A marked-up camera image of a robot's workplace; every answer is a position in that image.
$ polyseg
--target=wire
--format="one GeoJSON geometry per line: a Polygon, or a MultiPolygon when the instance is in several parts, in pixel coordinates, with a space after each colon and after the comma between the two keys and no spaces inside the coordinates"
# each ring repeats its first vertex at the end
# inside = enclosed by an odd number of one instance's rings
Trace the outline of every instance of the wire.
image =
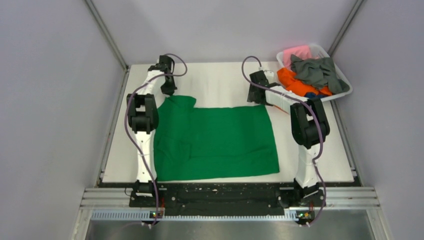
{"type": "MultiPolygon", "coordinates": [[[[129,99],[128,99],[128,103],[127,103],[126,110],[125,110],[125,115],[124,115],[124,128],[125,128],[126,135],[128,136],[129,140],[131,140],[132,144],[134,144],[134,146],[137,148],[138,152],[140,153],[140,155],[141,155],[141,159],[143,160],[143,164],[144,164],[144,166],[145,166],[145,168],[146,168],[146,170],[147,170],[148,174],[150,175],[151,182],[153,183],[154,194],[155,194],[155,198],[156,198],[156,212],[158,212],[158,210],[159,210],[159,192],[158,192],[158,186],[156,185],[156,181],[155,181],[155,178],[153,177],[152,171],[149,169],[149,166],[148,166],[148,164],[147,164],[147,162],[146,162],[146,158],[145,158],[145,156],[144,156],[144,154],[143,154],[142,149],[141,149],[141,148],[140,148],[140,146],[137,144],[137,142],[136,142],[136,141],[135,141],[135,140],[131,137],[130,131],[128,130],[128,111],[130,110],[131,102],[133,101],[134,96],[136,95],[136,93],[137,93],[139,90],[141,90],[141,89],[145,88],[145,87],[146,87],[149,83],[151,83],[153,80],[155,80],[155,79],[157,79],[157,78],[159,78],[159,77],[163,77],[163,76],[182,77],[182,76],[184,76],[184,75],[187,73],[187,70],[188,70],[188,69],[187,69],[187,64],[184,62],[184,60],[182,60],[182,59],[181,59],[181,57],[179,57],[179,56],[177,56],[177,55],[175,55],[175,54],[172,54],[172,53],[167,53],[167,54],[165,54],[165,55],[167,55],[167,56],[174,56],[174,57],[178,58],[178,59],[182,62],[182,64],[184,64],[185,71],[184,71],[182,74],[173,74],[173,73],[163,73],[163,74],[159,74],[159,75],[156,75],[156,76],[154,76],[154,77],[150,78],[149,80],[147,80],[147,82],[145,82],[143,85],[141,85],[141,86],[137,87],[137,88],[136,88],[136,89],[132,92],[131,96],[130,96],[130,97],[129,97],[129,99]]],[[[156,223],[157,219],[158,219],[158,215],[156,215],[156,216],[154,217],[153,223],[151,224],[152,226],[153,226],[153,225],[155,225],[155,223],[156,223]]]]}
{"type": "Polygon", "coordinates": [[[316,125],[316,128],[317,128],[317,130],[318,130],[318,138],[319,138],[319,152],[318,152],[318,155],[316,155],[316,157],[314,157],[313,159],[312,159],[312,163],[313,163],[313,167],[315,168],[315,172],[316,172],[316,175],[318,176],[318,178],[319,178],[319,180],[321,181],[321,184],[322,184],[322,188],[323,188],[323,193],[324,193],[324,198],[323,198],[323,200],[322,200],[322,204],[321,204],[321,207],[319,208],[319,211],[318,211],[318,213],[316,214],[316,217],[314,218],[314,220],[312,220],[312,222],[311,223],[309,223],[308,224],[308,226],[310,227],[312,224],[314,224],[315,222],[316,222],[316,220],[321,216],[321,213],[323,212],[323,208],[324,208],[324,205],[326,204],[326,199],[327,199],[327,188],[326,188],[326,183],[324,182],[324,180],[323,180],[323,177],[321,176],[321,174],[320,174],[320,171],[318,170],[318,167],[317,167],[317,159],[319,159],[320,157],[321,157],[321,155],[323,154],[323,147],[324,147],[324,139],[323,139],[323,133],[322,133],[322,131],[321,131],[321,128],[320,128],[320,123],[318,122],[318,118],[317,118],[317,116],[315,115],[315,113],[314,113],[314,111],[312,110],[312,108],[308,105],[308,104],[306,104],[305,102],[303,102],[303,101],[301,101],[301,100],[299,100],[299,99],[297,99],[297,98],[294,98],[294,97],[291,97],[291,96],[289,96],[289,95],[285,95],[285,94],[283,94],[282,92],[280,92],[280,91],[277,91],[277,90],[275,90],[275,89],[272,89],[272,88],[269,88],[269,87],[266,87],[266,86],[262,86],[262,85],[259,85],[259,84],[256,84],[256,83],[254,83],[254,82],[252,82],[247,76],[246,76],[246,74],[245,74],[245,62],[248,60],[248,59],[250,59],[250,58],[253,58],[253,59],[255,59],[255,60],[257,60],[257,62],[259,63],[259,66],[260,67],[262,67],[262,63],[261,63],[261,61],[259,60],[259,58],[257,58],[256,56],[247,56],[244,60],[243,60],[243,63],[241,64],[241,73],[243,74],[243,77],[244,77],[244,79],[246,79],[251,85],[253,85],[253,86],[255,86],[255,87],[257,87],[257,88],[260,88],[260,89],[264,89],[264,90],[267,90],[267,91],[271,91],[271,92],[273,92],[273,93],[276,93],[276,94],[278,94],[278,95],[282,95],[282,96],[284,96],[285,98],[288,98],[288,99],[290,99],[290,100],[293,100],[293,101],[296,101],[296,102],[299,102],[300,104],[302,104],[308,111],[309,111],[309,113],[312,115],[312,118],[313,118],[313,121],[314,121],[314,123],[315,123],[315,125],[316,125]]]}
{"type": "Polygon", "coordinates": [[[125,195],[127,195],[128,197],[131,197],[131,195],[127,194],[127,188],[125,188],[125,190],[123,191],[125,193],[125,195]]]}

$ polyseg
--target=white table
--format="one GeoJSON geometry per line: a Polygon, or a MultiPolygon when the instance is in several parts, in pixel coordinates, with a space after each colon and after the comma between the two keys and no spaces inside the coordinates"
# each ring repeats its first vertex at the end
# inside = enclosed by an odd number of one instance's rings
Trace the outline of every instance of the white table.
{"type": "MultiPolygon", "coordinates": [[[[178,90],[175,95],[192,96],[197,99],[197,108],[223,108],[253,106],[247,102],[249,83],[243,78],[241,62],[188,63],[185,76],[175,77],[178,90]]],[[[277,71],[277,62],[263,62],[267,69],[277,71]]],[[[124,130],[124,114],[127,94],[139,87],[146,79],[147,70],[151,64],[132,65],[126,84],[124,98],[119,110],[119,116],[109,156],[103,175],[104,183],[132,183],[137,176],[137,149],[128,139],[124,130]]],[[[248,76],[258,70],[257,62],[247,62],[244,70],[248,76]]],[[[177,63],[175,73],[182,73],[184,66],[177,63]]],[[[159,107],[165,96],[155,96],[159,107]]],[[[325,182],[353,182],[351,167],[342,143],[333,109],[329,102],[324,102],[324,109],[330,126],[330,134],[324,143],[324,150],[318,162],[318,169],[325,182]]],[[[298,170],[298,145],[292,137],[290,116],[276,107],[266,107],[272,123],[275,143],[277,146],[279,173],[262,176],[214,178],[190,181],[173,181],[178,183],[271,183],[293,182],[298,170]]]]}

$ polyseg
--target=orange cloth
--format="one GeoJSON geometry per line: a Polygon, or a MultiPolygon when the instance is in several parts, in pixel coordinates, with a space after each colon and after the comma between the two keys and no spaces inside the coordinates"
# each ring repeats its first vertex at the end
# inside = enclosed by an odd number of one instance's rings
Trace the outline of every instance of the orange cloth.
{"type": "Polygon", "coordinates": [[[296,73],[285,67],[277,71],[277,76],[278,80],[287,91],[292,91],[298,96],[304,97],[306,93],[314,93],[315,95],[322,94],[327,96],[333,95],[328,86],[323,87],[321,90],[317,90],[315,87],[304,84],[302,81],[295,79],[296,73]]]}

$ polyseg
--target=laundry pile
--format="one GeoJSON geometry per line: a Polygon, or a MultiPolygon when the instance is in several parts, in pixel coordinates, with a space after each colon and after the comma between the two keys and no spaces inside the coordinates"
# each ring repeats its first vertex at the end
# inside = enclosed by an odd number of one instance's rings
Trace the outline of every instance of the laundry pile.
{"type": "Polygon", "coordinates": [[[331,57],[313,58],[307,45],[284,50],[285,67],[277,71],[286,90],[306,98],[324,98],[344,93],[349,86],[336,75],[331,57]]]}

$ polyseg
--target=pink cloth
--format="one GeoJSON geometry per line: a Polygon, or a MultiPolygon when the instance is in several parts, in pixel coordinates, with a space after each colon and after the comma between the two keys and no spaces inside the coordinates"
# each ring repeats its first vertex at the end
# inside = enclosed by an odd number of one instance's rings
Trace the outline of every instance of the pink cloth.
{"type": "Polygon", "coordinates": [[[290,60],[292,54],[303,60],[312,58],[311,49],[308,45],[295,46],[284,50],[282,55],[282,64],[284,64],[284,67],[289,70],[291,69],[290,66],[292,65],[292,61],[290,60]]]}

